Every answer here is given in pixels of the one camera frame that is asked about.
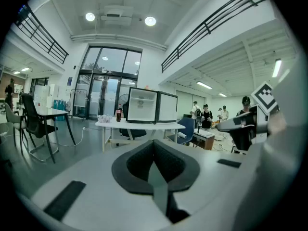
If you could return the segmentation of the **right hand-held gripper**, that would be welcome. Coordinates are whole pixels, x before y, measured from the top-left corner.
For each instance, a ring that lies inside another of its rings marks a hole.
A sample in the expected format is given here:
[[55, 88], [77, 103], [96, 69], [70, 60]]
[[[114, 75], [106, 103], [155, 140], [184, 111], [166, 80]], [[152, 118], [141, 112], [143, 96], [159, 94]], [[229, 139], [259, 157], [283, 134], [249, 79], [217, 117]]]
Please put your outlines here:
[[[269, 134], [268, 123], [270, 115], [273, 115], [279, 110], [278, 104], [272, 95], [273, 87], [264, 81], [255, 91], [251, 97], [256, 101], [256, 105], [251, 109], [256, 108], [256, 143], [264, 142]], [[229, 120], [223, 121], [217, 125], [218, 131], [229, 132], [251, 125], [249, 116], [251, 112], [246, 112]]]

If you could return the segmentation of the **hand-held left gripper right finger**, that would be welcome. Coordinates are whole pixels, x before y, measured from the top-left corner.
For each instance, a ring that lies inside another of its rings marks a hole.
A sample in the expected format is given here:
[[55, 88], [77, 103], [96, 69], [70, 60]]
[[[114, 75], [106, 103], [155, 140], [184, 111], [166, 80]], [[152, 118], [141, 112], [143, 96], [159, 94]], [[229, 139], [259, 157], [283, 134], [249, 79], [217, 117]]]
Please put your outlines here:
[[187, 172], [187, 177], [194, 180], [190, 188], [172, 193], [171, 183], [164, 179], [158, 164], [154, 163], [154, 202], [172, 223], [192, 216], [222, 193], [244, 160], [241, 154], [194, 149], [167, 140], [161, 143], [193, 158], [200, 168], [198, 174], [195, 170]]

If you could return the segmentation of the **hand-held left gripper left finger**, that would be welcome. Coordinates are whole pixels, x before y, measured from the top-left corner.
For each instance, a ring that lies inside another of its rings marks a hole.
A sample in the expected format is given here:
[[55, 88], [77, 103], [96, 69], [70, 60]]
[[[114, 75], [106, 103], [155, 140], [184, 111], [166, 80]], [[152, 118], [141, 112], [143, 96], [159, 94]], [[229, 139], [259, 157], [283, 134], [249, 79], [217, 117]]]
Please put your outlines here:
[[44, 209], [71, 181], [86, 184], [62, 222], [84, 231], [159, 231], [171, 225], [149, 195], [128, 193], [114, 179], [112, 164], [132, 150], [126, 145], [88, 156], [43, 184], [31, 201]]

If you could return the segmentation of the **black mini fridge door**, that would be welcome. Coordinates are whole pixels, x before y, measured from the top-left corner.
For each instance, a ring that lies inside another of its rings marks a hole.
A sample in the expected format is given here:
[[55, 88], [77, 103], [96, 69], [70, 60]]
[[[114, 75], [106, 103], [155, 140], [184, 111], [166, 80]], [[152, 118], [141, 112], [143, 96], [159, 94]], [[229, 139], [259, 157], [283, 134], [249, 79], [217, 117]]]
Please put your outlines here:
[[178, 97], [162, 91], [130, 88], [126, 120], [130, 123], [171, 123], [177, 120]]

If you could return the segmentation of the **wooden side cabinet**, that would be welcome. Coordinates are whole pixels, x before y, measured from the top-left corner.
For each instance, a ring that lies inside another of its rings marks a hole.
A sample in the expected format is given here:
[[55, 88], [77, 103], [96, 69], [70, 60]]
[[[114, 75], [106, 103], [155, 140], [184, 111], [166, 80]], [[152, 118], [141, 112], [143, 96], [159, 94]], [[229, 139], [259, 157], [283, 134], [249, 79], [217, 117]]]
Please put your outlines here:
[[193, 147], [201, 147], [204, 150], [212, 150], [213, 144], [215, 140], [215, 133], [206, 131], [206, 130], [198, 130], [195, 129], [193, 133], [193, 139], [191, 142], [193, 143]]

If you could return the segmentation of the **blue chair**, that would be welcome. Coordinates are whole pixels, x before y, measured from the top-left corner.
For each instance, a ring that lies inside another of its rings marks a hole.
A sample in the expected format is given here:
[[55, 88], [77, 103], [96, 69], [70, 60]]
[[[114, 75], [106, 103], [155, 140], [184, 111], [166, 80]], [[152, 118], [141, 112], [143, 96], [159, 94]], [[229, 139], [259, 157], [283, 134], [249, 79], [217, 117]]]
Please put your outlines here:
[[173, 142], [177, 139], [177, 144], [189, 145], [189, 142], [192, 140], [194, 134], [194, 119], [184, 117], [178, 122], [178, 124], [184, 126], [184, 128], [179, 129], [177, 135], [169, 135], [167, 138]]

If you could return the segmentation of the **black high-back office chair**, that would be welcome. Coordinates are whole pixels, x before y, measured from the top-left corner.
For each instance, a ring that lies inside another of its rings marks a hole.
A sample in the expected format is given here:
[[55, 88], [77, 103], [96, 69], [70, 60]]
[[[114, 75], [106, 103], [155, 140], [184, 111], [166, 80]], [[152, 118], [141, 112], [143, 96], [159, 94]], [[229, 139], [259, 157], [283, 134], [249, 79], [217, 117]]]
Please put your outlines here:
[[[128, 103], [123, 104], [122, 113], [123, 113], [123, 117], [126, 119], [128, 116]], [[128, 140], [130, 140], [127, 129], [121, 128], [119, 131], [122, 136], [128, 137]], [[146, 131], [142, 129], [131, 129], [130, 132], [131, 132], [133, 139], [147, 135]]]

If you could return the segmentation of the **grey marble table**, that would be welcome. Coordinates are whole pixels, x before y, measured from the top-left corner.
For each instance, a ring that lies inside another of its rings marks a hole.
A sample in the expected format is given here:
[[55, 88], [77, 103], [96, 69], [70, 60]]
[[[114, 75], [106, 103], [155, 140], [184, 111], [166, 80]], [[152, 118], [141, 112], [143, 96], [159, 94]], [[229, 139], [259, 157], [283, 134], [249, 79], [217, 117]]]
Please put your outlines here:
[[68, 112], [67, 111], [57, 110], [57, 109], [53, 109], [53, 108], [47, 108], [47, 107], [44, 107], [44, 106], [35, 106], [35, 109], [36, 109], [36, 112], [39, 115], [39, 117], [43, 119], [43, 127], [44, 127], [44, 131], [46, 132], [46, 134], [48, 132], [47, 120], [48, 119], [54, 119], [54, 118], [59, 117], [59, 116], [64, 116], [66, 123], [67, 123], [67, 127], [68, 127], [68, 130], [69, 130], [70, 136], [71, 136], [71, 139], [73, 141], [73, 144], [76, 146], [76, 142], [75, 142], [75, 139], [74, 139], [74, 136], [73, 136], [70, 124], [69, 124], [69, 118], [68, 118]]

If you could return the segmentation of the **blue wrapped bundle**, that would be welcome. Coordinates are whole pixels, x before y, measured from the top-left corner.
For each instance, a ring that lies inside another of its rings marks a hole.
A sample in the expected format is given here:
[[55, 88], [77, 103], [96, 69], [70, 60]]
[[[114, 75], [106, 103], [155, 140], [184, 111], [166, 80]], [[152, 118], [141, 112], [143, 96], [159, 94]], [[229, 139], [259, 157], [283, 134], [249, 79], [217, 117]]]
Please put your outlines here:
[[53, 100], [53, 109], [57, 110], [66, 110], [66, 101], [65, 100]]

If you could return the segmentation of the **black standing fan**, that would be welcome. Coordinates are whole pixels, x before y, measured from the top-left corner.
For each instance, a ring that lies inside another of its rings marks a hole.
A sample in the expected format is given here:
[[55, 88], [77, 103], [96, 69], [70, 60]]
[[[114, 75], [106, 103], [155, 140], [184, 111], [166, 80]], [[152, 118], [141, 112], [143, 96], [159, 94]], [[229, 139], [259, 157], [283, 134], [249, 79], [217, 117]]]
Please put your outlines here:
[[118, 104], [121, 105], [123, 117], [126, 118], [128, 114], [128, 94], [123, 94], [119, 97]]

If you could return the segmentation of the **black chair with chrome base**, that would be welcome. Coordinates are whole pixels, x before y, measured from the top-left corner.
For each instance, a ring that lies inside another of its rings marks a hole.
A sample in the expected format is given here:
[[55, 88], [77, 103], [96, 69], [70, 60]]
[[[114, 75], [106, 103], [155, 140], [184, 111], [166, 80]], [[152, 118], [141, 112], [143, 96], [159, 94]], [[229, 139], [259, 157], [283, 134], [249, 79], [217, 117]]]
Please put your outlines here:
[[[31, 142], [34, 146], [33, 149], [29, 150], [31, 156], [37, 159], [40, 162], [46, 162], [49, 158], [55, 163], [54, 155], [59, 152], [59, 141], [57, 136], [57, 130], [55, 124], [55, 118], [51, 118], [53, 121], [53, 126], [47, 124], [47, 117], [46, 116], [39, 116], [36, 111], [35, 104], [33, 97], [30, 94], [23, 93], [22, 94], [22, 101], [24, 104], [24, 110], [26, 115], [26, 131], [28, 132]], [[55, 132], [56, 142], [57, 142], [57, 149], [53, 152], [51, 148], [51, 143], [49, 139], [49, 134]], [[35, 142], [32, 138], [34, 135], [36, 138], [42, 139], [43, 137], [46, 138], [47, 147], [49, 149], [50, 156], [45, 159], [39, 159], [35, 156], [35, 153], [44, 146], [44, 144], [36, 146]]]

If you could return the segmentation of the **glass entrance doors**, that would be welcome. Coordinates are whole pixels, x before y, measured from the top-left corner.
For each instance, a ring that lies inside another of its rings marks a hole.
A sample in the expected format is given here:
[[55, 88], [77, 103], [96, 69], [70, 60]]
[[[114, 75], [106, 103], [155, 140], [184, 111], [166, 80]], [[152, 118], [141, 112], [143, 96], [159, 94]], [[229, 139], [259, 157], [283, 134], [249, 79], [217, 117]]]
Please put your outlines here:
[[119, 97], [137, 86], [141, 51], [89, 46], [79, 68], [75, 89], [88, 91], [86, 118], [114, 115]]

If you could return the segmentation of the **black balcony railing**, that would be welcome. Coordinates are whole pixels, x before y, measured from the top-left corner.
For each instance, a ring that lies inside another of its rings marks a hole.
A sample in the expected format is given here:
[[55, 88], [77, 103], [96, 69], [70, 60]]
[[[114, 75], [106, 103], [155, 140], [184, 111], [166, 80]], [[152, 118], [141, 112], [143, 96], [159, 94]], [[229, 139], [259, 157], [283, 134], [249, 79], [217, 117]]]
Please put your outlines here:
[[246, 10], [257, 7], [267, 0], [230, 0], [205, 20], [203, 20], [161, 63], [161, 72], [165, 72], [174, 62], [185, 54], [192, 46], [210, 35], [214, 30]]
[[47, 31], [28, 5], [21, 7], [14, 24], [48, 55], [64, 64], [69, 53]]

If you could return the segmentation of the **white cabinets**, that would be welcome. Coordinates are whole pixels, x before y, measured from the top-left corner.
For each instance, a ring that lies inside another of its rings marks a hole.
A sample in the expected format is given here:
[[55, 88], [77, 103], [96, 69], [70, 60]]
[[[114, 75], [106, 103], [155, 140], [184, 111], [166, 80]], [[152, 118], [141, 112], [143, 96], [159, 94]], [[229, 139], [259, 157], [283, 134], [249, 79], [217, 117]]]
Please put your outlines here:
[[50, 84], [49, 86], [35, 86], [34, 104], [53, 108], [54, 100], [57, 100], [59, 93], [59, 86]]

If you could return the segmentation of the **beige chair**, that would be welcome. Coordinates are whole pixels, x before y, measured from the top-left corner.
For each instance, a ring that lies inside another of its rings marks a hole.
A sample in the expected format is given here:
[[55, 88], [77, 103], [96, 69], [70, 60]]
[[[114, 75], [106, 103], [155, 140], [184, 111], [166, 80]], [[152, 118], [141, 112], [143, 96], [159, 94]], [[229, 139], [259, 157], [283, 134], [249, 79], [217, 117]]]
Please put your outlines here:
[[24, 115], [18, 115], [18, 112], [13, 112], [10, 106], [5, 103], [5, 113], [6, 113], [6, 118], [9, 123], [12, 124], [13, 126], [13, 141], [14, 141], [14, 146], [16, 147], [16, 131], [19, 132], [19, 143], [20, 143], [20, 150], [21, 154], [23, 154], [23, 143], [24, 143], [24, 137], [27, 141], [24, 129], [26, 128], [26, 122], [25, 122], [25, 116]]

